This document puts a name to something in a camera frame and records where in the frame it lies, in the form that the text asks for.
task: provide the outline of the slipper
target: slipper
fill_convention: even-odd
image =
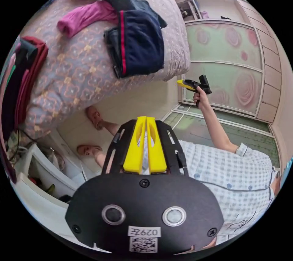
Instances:
[[[94,156],[94,150],[102,151],[100,146],[93,146],[93,145],[79,145],[76,148],[76,151],[79,155],[86,155],[86,156]]]
[[[100,113],[98,112],[97,108],[95,108],[94,106],[90,106],[85,110],[85,113],[88,119],[92,122],[92,124],[98,131],[103,129],[102,126],[99,126],[99,123],[102,120],[102,117]]]

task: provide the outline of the wire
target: wire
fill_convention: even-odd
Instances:
[[[16,156],[17,152],[18,152],[18,148],[19,148],[19,140],[20,140],[20,134],[19,134],[19,129],[17,129],[17,132],[18,132],[18,140],[17,140],[17,147],[16,147],[16,150],[13,154],[13,156],[9,159],[9,161],[12,161],[12,159],[14,159],[14,157]]]
[[[22,129],[18,129],[18,131],[21,131],[21,132],[23,132],[32,142],[34,142],[34,143],[36,143],[36,144],[38,144],[40,147],[42,147],[42,148],[45,148],[45,149],[50,149],[51,150],[51,148],[50,147],[48,147],[48,146],[45,146],[45,145],[43,145],[43,144],[40,144],[38,141],[36,141],[35,139],[33,139],[32,137],[30,137],[24,130],[22,130]]]

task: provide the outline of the red clothing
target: red clothing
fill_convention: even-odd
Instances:
[[[15,121],[16,126],[23,123],[25,120],[25,117],[27,115],[27,105],[31,98],[33,85],[38,77],[38,74],[44,64],[44,61],[49,51],[46,43],[35,37],[25,36],[22,38],[36,46],[36,48],[38,49],[38,53],[31,68],[29,69],[29,73],[26,73],[26,76],[23,77],[21,81],[21,91],[18,94],[16,102],[16,109],[18,109],[18,118],[17,121]]]

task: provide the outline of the checkered shirt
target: checkered shirt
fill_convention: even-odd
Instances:
[[[236,153],[179,140],[189,176],[215,195],[224,217],[217,244],[251,227],[267,210],[274,193],[270,188],[276,170],[270,158],[241,144]],[[143,160],[148,174],[147,145]]]

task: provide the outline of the patterned bedspread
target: patterned bedspread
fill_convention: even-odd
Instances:
[[[185,25],[175,0],[147,0],[168,26],[162,29],[165,67],[155,74],[117,80],[103,40],[114,25],[99,21],[68,39],[56,25],[65,14],[96,0],[55,0],[25,26],[21,36],[46,42],[49,53],[35,82],[23,129],[33,139],[46,135],[75,111],[152,80],[167,81],[189,69]]]

